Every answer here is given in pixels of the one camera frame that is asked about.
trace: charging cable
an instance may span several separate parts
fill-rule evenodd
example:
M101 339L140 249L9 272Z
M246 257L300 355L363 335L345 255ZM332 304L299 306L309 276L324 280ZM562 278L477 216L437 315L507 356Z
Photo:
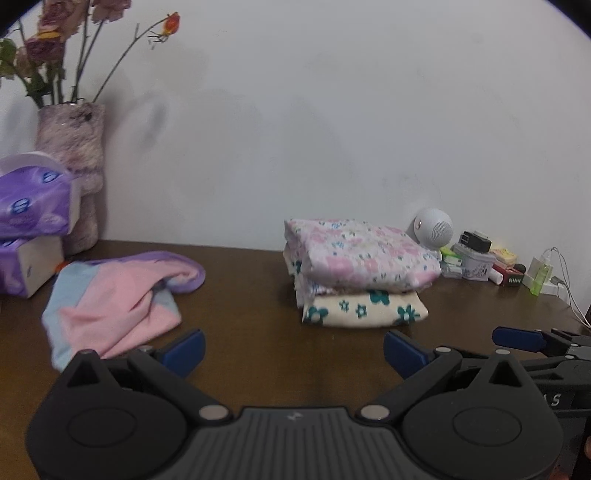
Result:
M569 266L566 264L566 259L565 259L564 255L562 253L560 253L560 250L558 250L558 247L547 248L546 250L544 250L544 253L546 253L547 251L556 252L558 254L558 260L560 261L560 269L562 270L562 278L564 279L564 281L562 281L561 283L564 284L564 286L566 287L566 291L569 294L570 309L573 311L576 319L580 323L582 323L586 328L591 330L591 324L585 318L585 315L583 314L583 312L581 311L581 309L577 305L577 302L574 299L572 292L570 291Z

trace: folded clothes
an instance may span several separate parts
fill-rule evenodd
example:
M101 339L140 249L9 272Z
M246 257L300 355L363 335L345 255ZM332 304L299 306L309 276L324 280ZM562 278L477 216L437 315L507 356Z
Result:
M416 290L434 281L437 257L406 233L355 220L289 220L285 238L310 281L333 288Z
M358 295L317 296L304 305L302 322L330 327L390 327L418 322L427 315L416 292L371 290Z
M294 278L295 299L303 308L303 323L370 328L405 325L427 318L428 311L416 292L405 294L371 290L355 293L323 287L301 272L301 261L288 247L283 252L287 270Z

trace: pink marbled vase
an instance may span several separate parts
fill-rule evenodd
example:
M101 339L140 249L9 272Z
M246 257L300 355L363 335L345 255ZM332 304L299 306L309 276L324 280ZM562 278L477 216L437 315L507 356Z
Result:
M80 219L63 239L64 254L88 250L99 239L94 194L103 187L105 107L98 103L48 105L39 111L37 150L50 154L82 184Z

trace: wooden table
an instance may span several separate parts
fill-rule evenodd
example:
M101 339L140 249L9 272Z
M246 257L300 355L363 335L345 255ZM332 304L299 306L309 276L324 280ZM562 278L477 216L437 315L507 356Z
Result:
M201 263L207 279L196 292L176 297L183 324L152 344L203 329L207 354L189 381L236 413L252 405L344 405L354 410L400 382L382 354L387 329L301 324L279 252L102 241L82 257L163 249ZM0 480L37 478L24 436L57 377L40 320L50 293L48 284L28 300L2 299ZM494 348L491 332L498 325L580 331L566 304L555 297L536 298L524 287L442 278L420 297L428 319L402 331L429 348L447 344L487 353Z

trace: round speaker grille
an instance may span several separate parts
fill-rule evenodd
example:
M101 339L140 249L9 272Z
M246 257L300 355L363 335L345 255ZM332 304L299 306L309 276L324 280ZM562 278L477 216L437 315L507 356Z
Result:
M431 238L436 245L446 245L452 239L453 229L447 222L437 222L433 227Z

